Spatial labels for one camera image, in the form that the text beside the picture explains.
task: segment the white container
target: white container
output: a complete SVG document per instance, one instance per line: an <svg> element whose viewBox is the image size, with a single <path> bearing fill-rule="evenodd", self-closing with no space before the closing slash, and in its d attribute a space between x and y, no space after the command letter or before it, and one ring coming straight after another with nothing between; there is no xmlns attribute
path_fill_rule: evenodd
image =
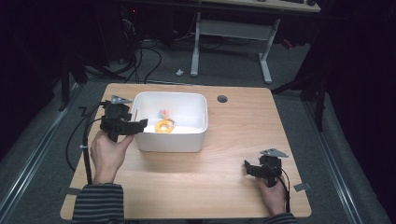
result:
<svg viewBox="0 0 396 224"><path fill-rule="evenodd" d="M161 110L175 121L171 133L156 133ZM136 95L132 120L148 119L148 126L134 139L143 151L197 152L202 149L207 129L206 98L198 93L144 91Z"/></svg>

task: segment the person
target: person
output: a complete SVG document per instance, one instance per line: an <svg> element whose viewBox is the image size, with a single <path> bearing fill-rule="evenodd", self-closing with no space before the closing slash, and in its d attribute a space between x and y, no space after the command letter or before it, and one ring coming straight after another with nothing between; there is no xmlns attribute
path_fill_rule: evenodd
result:
<svg viewBox="0 0 396 224"><path fill-rule="evenodd" d="M133 140L133 135L127 135L115 143L102 130L96 134L91 147L96 172L92 185L86 185L76 198L72 223L124 223L123 189L114 179ZM256 177L256 182L272 215L263 224L297 223L292 213L286 213L285 189L280 181L271 188L266 179Z"/></svg>

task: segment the orange ring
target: orange ring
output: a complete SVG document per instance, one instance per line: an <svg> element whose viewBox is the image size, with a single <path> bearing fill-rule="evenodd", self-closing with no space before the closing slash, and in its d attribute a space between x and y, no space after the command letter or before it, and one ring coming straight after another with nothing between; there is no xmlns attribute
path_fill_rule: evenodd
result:
<svg viewBox="0 0 396 224"><path fill-rule="evenodd" d="M156 133L171 133L175 127L175 124L170 119L162 119L155 124Z"/></svg>

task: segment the striped shirt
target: striped shirt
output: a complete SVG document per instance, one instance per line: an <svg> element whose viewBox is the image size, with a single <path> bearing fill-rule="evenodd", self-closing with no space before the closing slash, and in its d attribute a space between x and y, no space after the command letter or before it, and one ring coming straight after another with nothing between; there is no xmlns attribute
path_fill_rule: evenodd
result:
<svg viewBox="0 0 396 224"><path fill-rule="evenodd" d="M116 184L87 185L76 198L72 223L124 223L123 189ZM295 224L292 213L282 213L263 224Z"/></svg>

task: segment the human hand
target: human hand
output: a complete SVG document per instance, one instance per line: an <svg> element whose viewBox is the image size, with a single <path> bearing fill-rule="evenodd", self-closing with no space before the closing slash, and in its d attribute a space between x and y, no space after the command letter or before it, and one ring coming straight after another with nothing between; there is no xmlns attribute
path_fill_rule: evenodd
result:
<svg viewBox="0 0 396 224"><path fill-rule="evenodd" d="M133 135L127 135L115 143L102 130L96 134L91 146L91 158L96 168L93 184L114 182L117 171L125 160L126 149L133 140Z"/></svg>
<svg viewBox="0 0 396 224"><path fill-rule="evenodd" d="M259 186L260 191L262 192L262 199L264 201L265 206L268 208L271 216L285 213L285 189L282 183L277 180L276 184L268 188L268 180L260 177L255 177L256 182Z"/></svg>

